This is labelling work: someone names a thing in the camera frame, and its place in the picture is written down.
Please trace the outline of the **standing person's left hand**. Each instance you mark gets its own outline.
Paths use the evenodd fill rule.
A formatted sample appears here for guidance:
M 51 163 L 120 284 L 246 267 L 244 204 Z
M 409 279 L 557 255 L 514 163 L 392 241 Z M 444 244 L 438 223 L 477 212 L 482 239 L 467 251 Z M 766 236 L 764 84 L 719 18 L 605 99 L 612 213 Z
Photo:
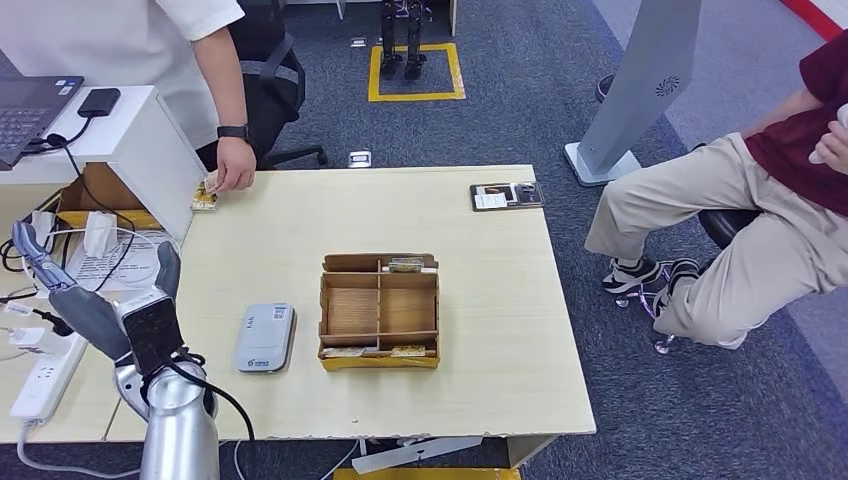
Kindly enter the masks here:
M 217 192 L 240 191 L 254 182 L 256 157 L 241 138 L 222 137 L 217 146 Z

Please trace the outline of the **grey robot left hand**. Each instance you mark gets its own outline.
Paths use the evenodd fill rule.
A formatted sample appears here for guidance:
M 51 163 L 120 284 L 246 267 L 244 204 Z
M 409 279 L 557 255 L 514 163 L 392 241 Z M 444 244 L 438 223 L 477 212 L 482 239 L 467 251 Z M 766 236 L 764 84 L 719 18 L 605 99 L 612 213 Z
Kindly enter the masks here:
M 49 302 L 76 333 L 114 361 L 131 353 L 138 368 L 159 368 L 184 345 L 176 313 L 181 260 L 173 244 L 157 247 L 159 270 L 154 286 L 131 301 L 109 302 L 83 288 L 52 261 L 36 238 L 32 225 L 17 221 L 14 246 L 34 276 L 48 289 Z

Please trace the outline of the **seated person's left hand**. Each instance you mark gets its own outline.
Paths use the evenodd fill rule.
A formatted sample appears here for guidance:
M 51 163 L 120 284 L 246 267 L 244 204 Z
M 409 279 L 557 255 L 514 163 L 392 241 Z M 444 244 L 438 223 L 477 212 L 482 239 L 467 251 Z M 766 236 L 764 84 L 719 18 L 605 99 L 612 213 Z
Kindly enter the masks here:
M 828 132 L 816 143 L 811 158 L 834 171 L 847 174 L 847 128 L 838 121 L 828 123 Z

